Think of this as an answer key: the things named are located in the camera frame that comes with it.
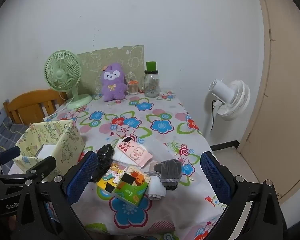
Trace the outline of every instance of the glass jar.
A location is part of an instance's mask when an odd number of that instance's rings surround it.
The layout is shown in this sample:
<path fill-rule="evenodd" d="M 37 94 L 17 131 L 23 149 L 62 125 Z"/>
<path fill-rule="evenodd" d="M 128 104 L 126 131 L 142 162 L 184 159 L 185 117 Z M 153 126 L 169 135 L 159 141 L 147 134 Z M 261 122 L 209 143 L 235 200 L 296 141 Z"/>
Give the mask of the glass jar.
<path fill-rule="evenodd" d="M 150 98 L 156 98 L 160 94 L 159 85 L 159 71 L 145 71 L 144 76 L 144 91 L 145 96 Z"/>
<path fill-rule="evenodd" d="M 137 95 L 139 92 L 139 82 L 135 80 L 130 80 L 128 82 L 128 87 L 129 87 L 129 94 L 130 95 Z"/>

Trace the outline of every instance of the wooden chair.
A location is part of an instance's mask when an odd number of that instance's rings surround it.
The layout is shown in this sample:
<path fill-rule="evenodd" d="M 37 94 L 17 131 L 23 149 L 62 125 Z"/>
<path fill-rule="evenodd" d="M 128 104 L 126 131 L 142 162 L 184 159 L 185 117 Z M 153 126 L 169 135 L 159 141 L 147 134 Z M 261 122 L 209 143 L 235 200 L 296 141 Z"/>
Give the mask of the wooden chair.
<path fill-rule="evenodd" d="M 65 92 L 60 96 L 59 92 L 52 89 L 35 90 L 16 97 L 10 103 L 4 102 L 3 107 L 14 123 L 30 125 L 43 122 L 45 115 L 41 104 L 51 115 L 56 110 L 54 100 L 61 106 L 64 103 L 62 98 L 67 99 Z"/>

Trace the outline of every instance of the green desk fan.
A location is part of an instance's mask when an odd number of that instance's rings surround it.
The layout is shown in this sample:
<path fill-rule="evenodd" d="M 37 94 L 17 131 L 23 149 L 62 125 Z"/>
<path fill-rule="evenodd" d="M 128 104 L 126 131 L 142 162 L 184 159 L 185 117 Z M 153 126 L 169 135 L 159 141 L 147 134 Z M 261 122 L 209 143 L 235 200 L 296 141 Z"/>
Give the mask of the green desk fan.
<path fill-rule="evenodd" d="M 44 77 L 53 90 L 72 91 L 73 98 L 67 105 L 68 109 L 79 108 L 92 101 L 90 95 L 78 95 L 77 85 L 81 77 L 81 64 L 75 54 L 66 50 L 53 53 L 44 65 Z"/>

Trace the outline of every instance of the table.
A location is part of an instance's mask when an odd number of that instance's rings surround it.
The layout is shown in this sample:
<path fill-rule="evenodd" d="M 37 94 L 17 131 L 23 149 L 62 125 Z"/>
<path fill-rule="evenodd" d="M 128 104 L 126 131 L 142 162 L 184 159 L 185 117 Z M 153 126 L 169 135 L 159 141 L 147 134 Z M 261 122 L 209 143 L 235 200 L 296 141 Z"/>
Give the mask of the table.
<path fill-rule="evenodd" d="M 114 147 L 120 138 L 138 143 L 162 143 L 183 163 L 183 176 L 174 191 L 151 201 L 144 196 L 135 208 L 88 183 L 80 200 L 72 205 L 88 230 L 114 235 L 137 234 L 151 240 L 200 240 L 225 209 L 200 168 L 200 156 L 211 151 L 195 121 L 172 91 L 157 98 L 144 94 L 104 102 L 101 95 L 79 109 L 57 111 L 47 121 L 72 119 L 85 141 L 84 152 L 104 144 Z"/>

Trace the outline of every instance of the baseboard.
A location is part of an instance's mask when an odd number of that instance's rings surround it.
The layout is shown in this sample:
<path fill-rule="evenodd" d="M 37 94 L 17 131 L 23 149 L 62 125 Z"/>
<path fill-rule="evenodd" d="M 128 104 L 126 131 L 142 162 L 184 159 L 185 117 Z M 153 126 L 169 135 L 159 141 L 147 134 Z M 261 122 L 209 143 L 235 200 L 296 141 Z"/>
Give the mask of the baseboard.
<path fill-rule="evenodd" d="M 237 149 L 238 146 L 239 146 L 239 142 L 238 141 L 231 141 L 231 142 L 226 142 L 226 143 L 220 143 L 220 144 L 216 144 L 216 145 L 211 145 L 210 148 L 214 152 L 214 151 L 225 149 L 225 148 L 229 148 L 229 147 L 234 147 L 234 148 Z"/>

